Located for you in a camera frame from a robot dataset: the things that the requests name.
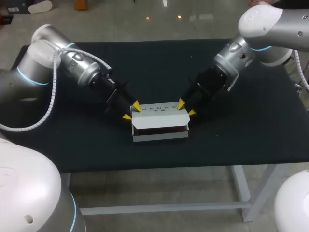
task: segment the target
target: black tablecloth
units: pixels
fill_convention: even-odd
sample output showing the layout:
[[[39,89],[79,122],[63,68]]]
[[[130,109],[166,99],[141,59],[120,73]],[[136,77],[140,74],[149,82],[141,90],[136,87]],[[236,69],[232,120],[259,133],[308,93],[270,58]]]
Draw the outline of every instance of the black tablecloth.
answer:
[[[114,79],[129,80],[129,91],[147,104],[177,102],[189,86],[187,79],[211,65],[226,43],[77,44],[109,63]],[[25,51],[23,47],[16,64]],[[42,152],[62,172],[309,161],[309,119],[283,67],[253,63],[230,93],[214,99],[207,119],[192,125],[186,140],[133,143],[130,125],[106,118],[99,99],[61,72],[56,98],[55,110],[41,127],[4,134]],[[35,122],[47,102],[45,107],[39,101],[10,104],[6,112],[2,109],[0,122]]]

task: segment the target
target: yellow marker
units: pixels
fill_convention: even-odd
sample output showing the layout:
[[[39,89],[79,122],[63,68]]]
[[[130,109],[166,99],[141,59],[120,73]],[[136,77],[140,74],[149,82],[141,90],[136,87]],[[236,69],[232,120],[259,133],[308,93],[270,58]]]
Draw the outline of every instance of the yellow marker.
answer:
[[[194,110],[190,110],[190,112],[189,112],[189,116],[191,116],[191,115],[195,115],[196,114],[196,112],[194,111]]]
[[[133,106],[138,112],[141,111],[140,104],[139,104],[139,101],[138,101],[138,100],[136,100],[132,106]]]
[[[132,118],[128,114],[123,115],[122,118],[127,119],[127,120],[132,120]]]
[[[185,102],[179,98],[177,110],[180,110],[185,105]]]

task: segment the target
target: gray concrete floor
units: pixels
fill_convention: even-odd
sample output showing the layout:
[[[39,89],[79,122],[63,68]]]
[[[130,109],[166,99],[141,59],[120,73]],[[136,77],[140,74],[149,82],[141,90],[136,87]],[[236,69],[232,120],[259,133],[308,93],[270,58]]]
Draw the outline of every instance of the gray concrete floor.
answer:
[[[45,23],[75,42],[230,38],[248,7],[248,0],[167,0],[167,7],[163,0],[136,1],[89,0],[90,9],[79,12],[73,0],[61,0],[49,12],[16,15],[11,25],[0,28],[0,68],[10,68]],[[308,167],[291,164],[281,182]],[[250,189],[264,168],[244,167]],[[237,200],[231,180],[228,167],[130,170],[75,173],[70,188],[80,207],[197,203]],[[87,216],[86,223],[88,232],[276,232],[272,204],[273,198],[251,223],[243,223],[238,210]]]

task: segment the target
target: cable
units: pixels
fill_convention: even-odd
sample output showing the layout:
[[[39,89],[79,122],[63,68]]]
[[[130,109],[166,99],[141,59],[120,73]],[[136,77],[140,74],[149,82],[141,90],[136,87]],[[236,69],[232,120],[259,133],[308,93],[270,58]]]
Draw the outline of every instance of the cable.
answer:
[[[32,126],[29,127],[23,127],[23,128],[12,128],[12,127],[7,127],[3,124],[0,124],[0,129],[5,130],[5,131],[10,131],[10,132],[24,132],[24,131],[30,131],[33,130],[37,127],[39,127],[43,122],[46,121],[46,119],[49,117],[50,113],[52,112],[53,106],[54,106],[54,102],[55,102],[55,97],[56,97],[56,87],[57,87],[57,61],[56,61],[56,57],[58,54],[60,54],[61,52],[76,52],[76,53],[81,53],[87,57],[90,57],[96,61],[98,61],[99,63],[101,63],[102,65],[104,65],[109,71],[112,70],[111,66],[109,66],[105,61],[101,60],[100,58],[85,52],[83,50],[79,50],[79,49],[75,49],[75,48],[66,48],[66,49],[61,49],[59,51],[56,51],[54,53],[53,56],[53,87],[52,87],[52,96],[50,99],[50,103],[48,106],[48,109],[46,111],[46,113],[44,114],[44,116],[35,124],[33,124]]]
[[[294,50],[294,54],[295,54],[295,59],[296,59],[296,65],[297,65],[297,70],[298,70],[298,73],[299,73],[299,76],[300,76],[300,79],[302,80],[303,82],[303,85],[306,87],[306,89],[309,91],[309,85],[305,79],[305,76],[303,74],[303,70],[301,68],[301,65],[300,65],[300,60],[299,60],[299,55],[298,55],[298,51]]]

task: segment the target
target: cardboard box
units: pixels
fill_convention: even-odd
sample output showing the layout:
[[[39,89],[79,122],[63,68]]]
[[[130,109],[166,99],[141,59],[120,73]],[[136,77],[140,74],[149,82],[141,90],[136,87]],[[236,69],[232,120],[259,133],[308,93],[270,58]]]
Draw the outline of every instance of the cardboard box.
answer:
[[[190,116],[186,109],[177,110],[178,102],[140,105],[132,111],[134,142],[187,138]]]
[[[10,15],[29,14],[28,7],[34,4],[34,0],[4,0],[4,5]]]

